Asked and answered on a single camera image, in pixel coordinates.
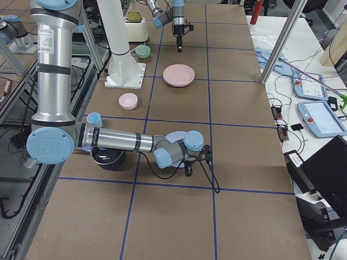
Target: white table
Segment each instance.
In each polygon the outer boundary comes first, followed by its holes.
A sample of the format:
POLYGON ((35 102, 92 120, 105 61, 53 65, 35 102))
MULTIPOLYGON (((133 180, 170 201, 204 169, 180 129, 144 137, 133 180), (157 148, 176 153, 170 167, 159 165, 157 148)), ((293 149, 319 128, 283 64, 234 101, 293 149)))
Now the white table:
MULTIPOLYGON (((269 17, 269 16, 261 16, 258 18, 258 21, 255 25, 249 24, 249 29, 252 34, 252 40, 255 47, 262 47, 265 49, 272 49, 278 35, 280 34, 282 27, 286 21, 285 17, 269 17)), ((286 56, 288 61, 294 61, 294 60, 304 60, 312 55, 314 55, 317 50, 320 50, 320 52, 314 56, 313 58, 310 58, 306 61, 297 61, 294 62, 297 67, 304 70, 308 64, 310 64, 306 72, 312 72, 312 73, 318 73, 322 74, 324 77, 333 77, 337 76, 336 71, 333 67, 324 67, 320 64, 319 58, 322 55, 323 51, 321 50, 320 44, 318 43, 314 33, 308 26, 307 22, 304 18, 300 18, 297 22, 296 26, 294 27, 282 53, 286 56)), ((276 93, 275 91, 275 79, 279 76, 277 73, 272 73, 269 80, 266 82, 266 90, 267 93, 270 93, 269 98, 272 98, 272 95, 281 100, 283 104, 289 103, 289 99, 285 98, 284 96, 276 93)), ((334 88, 334 89, 346 89, 346 86, 342 82, 341 78, 339 76, 333 77, 330 79, 325 79, 325 83, 334 88)), ((293 85, 292 85, 292 79, 289 77, 280 77, 276 80, 276 86, 277 91, 279 93, 282 93, 287 96, 291 96, 293 85)), ((338 98, 336 95, 334 95, 332 92, 328 92, 329 96, 335 96, 338 99, 338 104, 342 104, 342 101, 340 98, 338 98)), ((284 117, 285 121, 288 123, 288 125, 303 124, 302 118, 299 115, 297 111, 297 103, 307 101, 304 99, 298 99, 295 97, 295 95, 292 96, 292 103, 289 106, 283 106, 282 108, 282 116, 284 117)), ((337 115, 343 115, 340 111, 336 112, 337 115)), ((318 139, 313 136, 311 132, 307 130, 307 127, 305 127, 303 130, 301 130, 305 141, 305 148, 300 154, 301 157, 306 160, 311 155, 313 155, 316 151, 318 151, 322 146, 324 146, 326 143, 328 143, 332 138, 323 138, 318 139)), ((289 141, 286 141, 283 143, 282 151, 288 152, 291 150, 297 150, 300 146, 299 140, 289 132, 288 134, 289 141)), ((312 203, 316 203, 317 201, 314 201, 312 197, 308 194, 300 194, 301 192, 297 189, 295 189, 295 192, 297 193, 297 197, 304 198, 312 203)), ((333 246, 330 247, 329 251, 327 253, 320 251, 320 249, 316 246, 316 244, 308 239, 307 240, 312 259, 316 260, 318 259, 320 254, 325 254, 324 259, 329 259, 331 251, 333 246)), ((335 253, 333 260, 346 260, 347 255, 347 239, 340 241, 335 253)))

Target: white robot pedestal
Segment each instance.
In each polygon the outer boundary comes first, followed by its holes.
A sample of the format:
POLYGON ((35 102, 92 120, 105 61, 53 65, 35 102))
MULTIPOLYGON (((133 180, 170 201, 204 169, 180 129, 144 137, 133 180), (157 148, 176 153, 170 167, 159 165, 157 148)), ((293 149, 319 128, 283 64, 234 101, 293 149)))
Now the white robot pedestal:
POLYGON ((112 52, 105 86, 141 88, 146 64, 137 63, 130 54, 120 1, 98 0, 98 6, 112 52))

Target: red bottle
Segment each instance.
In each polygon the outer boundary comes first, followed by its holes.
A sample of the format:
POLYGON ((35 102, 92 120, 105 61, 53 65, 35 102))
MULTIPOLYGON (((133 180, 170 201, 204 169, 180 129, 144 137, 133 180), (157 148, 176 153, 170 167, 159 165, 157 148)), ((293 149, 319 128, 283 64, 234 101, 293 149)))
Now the red bottle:
POLYGON ((262 3, 263 3, 263 0, 257 0, 256 1, 254 11, 252 14, 252 18, 250 19, 251 24, 256 24, 256 20, 258 20, 258 17, 259 17, 260 11, 261 11, 262 3))

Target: sticker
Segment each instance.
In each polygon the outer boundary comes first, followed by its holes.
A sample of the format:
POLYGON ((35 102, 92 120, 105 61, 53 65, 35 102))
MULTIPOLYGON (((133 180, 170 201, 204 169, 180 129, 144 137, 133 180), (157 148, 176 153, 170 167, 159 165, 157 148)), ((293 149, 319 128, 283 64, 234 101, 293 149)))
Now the sticker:
POLYGON ((54 30, 37 30, 37 52, 54 54, 54 30))
POLYGON ((292 159, 292 162, 295 164, 297 168, 299 168, 300 165, 303 164, 303 161, 298 157, 296 153, 289 154, 289 157, 292 159))

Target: green bowl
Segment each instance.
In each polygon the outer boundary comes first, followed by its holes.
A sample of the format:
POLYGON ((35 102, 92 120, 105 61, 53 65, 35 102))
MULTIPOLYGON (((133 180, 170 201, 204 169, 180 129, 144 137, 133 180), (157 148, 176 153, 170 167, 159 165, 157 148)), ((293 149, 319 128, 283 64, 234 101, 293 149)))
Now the green bowl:
POLYGON ((151 48, 147 45, 139 45, 139 47, 135 49, 135 52, 140 59, 145 59, 150 56, 151 48))

